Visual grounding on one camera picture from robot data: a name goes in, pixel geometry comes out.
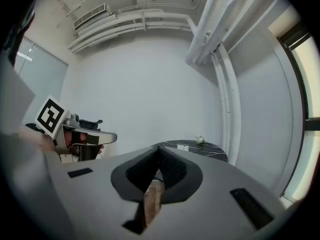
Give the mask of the large white insulated duct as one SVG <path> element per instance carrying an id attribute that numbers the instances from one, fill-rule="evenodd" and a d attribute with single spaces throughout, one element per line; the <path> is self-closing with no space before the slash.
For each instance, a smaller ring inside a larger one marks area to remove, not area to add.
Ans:
<path id="1" fill-rule="evenodd" d="M 193 39 L 188 49 L 185 63 L 190 65 L 204 44 L 208 30 L 212 35 L 218 32 L 218 26 L 225 25 L 232 14 L 234 7 L 240 0 L 207 0 L 199 23 L 193 33 Z"/>

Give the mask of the window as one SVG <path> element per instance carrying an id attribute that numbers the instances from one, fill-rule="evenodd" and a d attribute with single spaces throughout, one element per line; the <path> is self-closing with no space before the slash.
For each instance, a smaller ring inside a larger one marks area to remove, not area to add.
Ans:
<path id="1" fill-rule="evenodd" d="M 294 203 L 307 195 L 320 163 L 320 52 L 307 30 L 288 31 L 279 40 L 293 63 L 304 115 L 299 159 L 283 194 Z"/>

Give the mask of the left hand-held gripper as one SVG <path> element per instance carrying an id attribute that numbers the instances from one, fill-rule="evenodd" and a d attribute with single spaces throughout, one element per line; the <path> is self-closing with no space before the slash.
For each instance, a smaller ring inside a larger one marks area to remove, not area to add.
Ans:
<path id="1" fill-rule="evenodd" d="M 85 145 L 104 145 L 117 141 L 116 133 L 88 130 L 87 125 L 90 122 L 80 120 L 77 114 L 70 113 L 52 95 L 41 105 L 35 116 L 35 124 L 39 131 L 48 136 L 54 151 L 64 164 L 95 160 L 99 156 L 99 147 Z M 75 130 L 80 127 L 86 130 Z M 84 141 L 74 143 L 79 145 L 72 146 L 71 143 L 66 143 L 65 133 L 72 130 L 86 136 Z"/>

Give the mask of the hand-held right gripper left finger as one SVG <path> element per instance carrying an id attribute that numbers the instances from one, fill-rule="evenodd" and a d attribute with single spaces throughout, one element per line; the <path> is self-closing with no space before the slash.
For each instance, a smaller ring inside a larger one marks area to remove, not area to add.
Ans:
<path id="1" fill-rule="evenodd" d="M 54 189 L 78 240 L 160 240 L 157 216 L 144 223 L 144 181 L 157 148 L 147 147 L 108 159 L 61 163 L 45 159 Z"/>

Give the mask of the frosted glass partition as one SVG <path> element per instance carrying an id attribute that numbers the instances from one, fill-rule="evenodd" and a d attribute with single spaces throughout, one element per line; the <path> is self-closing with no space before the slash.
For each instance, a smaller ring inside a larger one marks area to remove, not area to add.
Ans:
<path id="1" fill-rule="evenodd" d="M 22 121 L 24 125 L 35 122 L 36 114 L 49 95 L 60 100 L 67 69 L 68 64 L 28 38 L 22 39 L 16 55 L 14 70 L 35 94 L 24 115 Z"/>

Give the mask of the round black marble table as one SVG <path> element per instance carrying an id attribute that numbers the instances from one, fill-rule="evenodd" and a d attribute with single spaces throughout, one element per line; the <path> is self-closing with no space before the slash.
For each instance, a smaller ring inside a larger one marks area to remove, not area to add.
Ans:
<path id="1" fill-rule="evenodd" d="M 153 146 L 176 148 L 177 145 L 189 146 L 188 152 L 195 153 L 197 155 L 217 159 L 223 162 L 228 162 L 227 154 L 218 145 L 205 142 L 204 144 L 198 144 L 195 140 L 169 140 L 154 144 Z"/>

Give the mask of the white insulated pipe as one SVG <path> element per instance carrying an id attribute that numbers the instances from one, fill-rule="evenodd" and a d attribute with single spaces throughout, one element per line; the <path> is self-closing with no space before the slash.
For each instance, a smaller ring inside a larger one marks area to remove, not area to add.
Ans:
<path id="1" fill-rule="evenodd" d="M 218 87 L 220 91 L 221 104 L 222 104 L 222 123 L 223 123 L 223 138 L 222 138 L 222 146 L 224 147 L 224 151 L 229 156 L 230 151 L 230 142 L 231 142 L 231 115 L 230 115 L 230 101 L 227 90 L 227 84 L 225 80 L 225 75 L 222 70 L 221 63 L 214 53 L 212 55 L 214 62 L 214 69 L 216 72 L 216 76 L 218 79 Z"/>
<path id="2" fill-rule="evenodd" d="M 218 50 L 221 54 L 221 58 L 225 66 L 231 90 L 231 101 L 233 111 L 233 137 L 231 139 L 231 153 L 229 163 L 235 166 L 239 154 L 242 129 L 240 92 L 231 59 L 222 43 L 219 45 Z"/>

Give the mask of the white ceiling pipe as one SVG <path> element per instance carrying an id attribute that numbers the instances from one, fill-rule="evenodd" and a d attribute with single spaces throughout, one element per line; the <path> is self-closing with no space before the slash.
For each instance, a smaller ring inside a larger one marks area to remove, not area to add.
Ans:
<path id="1" fill-rule="evenodd" d="M 150 29 L 171 29 L 171 30 L 182 30 L 191 32 L 192 29 L 188 23 L 182 22 L 173 22 L 173 21 L 151 21 L 147 22 L 145 26 L 142 23 L 133 23 L 128 25 L 123 25 L 119 27 L 115 27 L 106 31 L 103 31 L 99 34 L 96 34 L 90 38 L 85 40 L 81 40 L 76 45 L 70 48 L 72 53 L 77 53 L 87 47 L 92 47 L 101 42 L 110 40 L 119 35 L 140 31 L 140 30 L 150 30 Z"/>
<path id="2" fill-rule="evenodd" d="M 77 38 L 68 45 L 68 49 L 75 46 L 78 42 L 84 41 L 94 35 L 102 33 L 104 31 L 121 27 L 130 24 L 142 24 L 144 27 L 147 22 L 178 22 L 178 23 L 188 23 L 191 27 L 191 32 L 194 33 L 196 25 L 187 14 L 164 12 L 161 10 L 157 11 L 135 11 L 127 13 L 125 15 L 119 15 L 112 17 L 110 20 L 101 19 L 92 25 L 86 27 L 85 29 L 78 32 Z"/>

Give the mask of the white air conditioner vent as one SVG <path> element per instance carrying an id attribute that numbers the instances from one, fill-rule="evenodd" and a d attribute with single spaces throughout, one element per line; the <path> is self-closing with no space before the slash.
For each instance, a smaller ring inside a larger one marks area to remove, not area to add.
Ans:
<path id="1" fill-rule="evenodd" d="M 113 12 L 111 8 L 106 4 L 103 3 L 94 9 L 90 10 L 89 12 L 85 13 L 81 17 L 79 17 L 77 20 L 73 22 L 73 29 L 77 30 L 80 26 L 82 26 L 84 23 L 88 22 L 92 18 L 99 16 L 101 14 L 107 14 L 108 16 L 112 15 Z"/>

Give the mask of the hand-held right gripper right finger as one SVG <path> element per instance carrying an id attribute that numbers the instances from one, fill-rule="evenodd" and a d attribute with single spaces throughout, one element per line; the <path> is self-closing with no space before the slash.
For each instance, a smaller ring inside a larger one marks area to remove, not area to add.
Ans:
<path id="1" fill-rule="evenodd" d="M 296 211 L 296 205 L 285 207 L 273 192 L 233 165 L 176 148 L 169 151 L 197 164 L 203 179 L 187 200 L 161 206 L 147 227 L 148 240 L 268 239 L 270 230 L 283 227 Z M 235 189 L 247 190 L 273 220 L 256 229 L 231 195 Z"/>

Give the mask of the person's left forearm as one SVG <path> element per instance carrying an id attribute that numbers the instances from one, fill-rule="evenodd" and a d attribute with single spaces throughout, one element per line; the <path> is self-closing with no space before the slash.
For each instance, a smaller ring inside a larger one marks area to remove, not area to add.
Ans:
<path id="1" fill-rule="evenodd" d="M 56 151 L 50 136 L 45 135 L 39 131 L 35 131 L 25 125 L 22 125 L 19 128 L 18 136 L 21 139 L 29 141 L 30 143 L 36 145 L 43 152 Z"/>

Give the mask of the person's left hand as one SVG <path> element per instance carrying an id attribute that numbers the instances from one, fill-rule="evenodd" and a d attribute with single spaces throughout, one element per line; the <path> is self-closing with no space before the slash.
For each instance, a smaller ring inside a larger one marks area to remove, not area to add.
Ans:
<path id="1" fill-rule="evenodd" d="M 73 144 L 86 144 L 87 134 L 83 132 L 66 131 L 64 132 L 65 145 L 67 147 Z"/>

